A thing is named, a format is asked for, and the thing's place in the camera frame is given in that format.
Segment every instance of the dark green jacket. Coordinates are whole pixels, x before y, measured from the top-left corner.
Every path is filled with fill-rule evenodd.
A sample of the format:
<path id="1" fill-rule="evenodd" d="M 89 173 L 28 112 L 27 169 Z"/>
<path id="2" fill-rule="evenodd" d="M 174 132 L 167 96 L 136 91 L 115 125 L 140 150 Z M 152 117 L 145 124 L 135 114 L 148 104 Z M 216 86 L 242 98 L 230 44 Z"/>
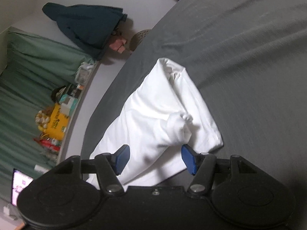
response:
<path id="1" fill-rule="evenodd" d="M 125 21 L 122 8 L 47 3 L 43 12 L 78 47 L 95 60 L 102 58 L 108 39 L 120 21 Z"/>

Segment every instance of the yellow package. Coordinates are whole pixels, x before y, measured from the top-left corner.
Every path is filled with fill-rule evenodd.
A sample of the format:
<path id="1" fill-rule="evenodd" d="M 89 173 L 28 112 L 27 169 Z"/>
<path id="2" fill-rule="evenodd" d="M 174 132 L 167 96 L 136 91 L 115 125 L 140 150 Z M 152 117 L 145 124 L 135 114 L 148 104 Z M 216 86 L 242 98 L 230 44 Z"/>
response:
<path id="1" fill-rule="evenodd" d="M 69 122 L 69 117 L 62 114 L 60 110 L 61 106 L 56 103 L 50 116 L 48 127 L 47 129 L 44 129 L 44 133 L 49 134 L 50 138 L 55 138 L 62 141 Z"/>

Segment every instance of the metal screw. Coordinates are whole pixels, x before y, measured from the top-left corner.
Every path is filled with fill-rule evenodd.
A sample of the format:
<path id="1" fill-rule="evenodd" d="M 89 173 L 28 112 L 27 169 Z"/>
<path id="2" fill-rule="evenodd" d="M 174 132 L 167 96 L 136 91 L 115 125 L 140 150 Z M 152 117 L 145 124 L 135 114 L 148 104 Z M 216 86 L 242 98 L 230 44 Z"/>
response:
<path id="1" fill-rule="evenodd" d="M 112 184 L 112 185 L 109 185 L 106 189 L 110 193 L 116 193 L 119 190 L 121 190 L 122 188 L 117 184 Z"/>
<path id="2" fill-rule="evenodd" d="M 206 188 L 205 186 L 201 185 L 201 184 L 193 184 L 190 189 L 195 192 L 195 193 L 199 193 L 204 191 Z"/>
<path id="3" fill-rule="evenodd" d="M 160 192 L 157 190 L 157 189 L 155 189 L 153 192 L 152 192 L 152 195 L 159 195 L 160 194 Z"/>

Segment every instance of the gray fabric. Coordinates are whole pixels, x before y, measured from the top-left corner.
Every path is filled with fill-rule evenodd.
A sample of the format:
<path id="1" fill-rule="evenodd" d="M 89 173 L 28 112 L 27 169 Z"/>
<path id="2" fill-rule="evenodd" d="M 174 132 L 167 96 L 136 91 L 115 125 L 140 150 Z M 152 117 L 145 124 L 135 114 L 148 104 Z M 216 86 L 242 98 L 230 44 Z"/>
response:
<path id="1" fill-rule="evenodd" d="M 219 158 L 239 154 L 297 197 L 307 229 L 307 0 L 180 0 L 126 62 L 84 138 L 88 158 L 160 57 L 186 67 L 221 131 Z M 187 183 L 183 172 L 167 184 Z"/>

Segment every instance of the folded white fabric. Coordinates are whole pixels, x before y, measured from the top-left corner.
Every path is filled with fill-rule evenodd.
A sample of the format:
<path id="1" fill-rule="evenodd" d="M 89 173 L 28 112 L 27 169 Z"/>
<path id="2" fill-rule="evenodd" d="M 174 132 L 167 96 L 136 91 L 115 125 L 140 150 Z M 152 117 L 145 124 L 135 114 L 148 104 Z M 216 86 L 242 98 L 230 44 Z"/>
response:
<path id="1" fill-rule="evenodd" d="M 208 152 L 223 145 L 218 128 L 185 68 L 158 59 L 90 158 L 130 146 L 130 160 L 118 176 L 127 186 L 153 186 L 184 170 L 181 146 Z M 97 176 L 87 182 L 99 188 Z"/>

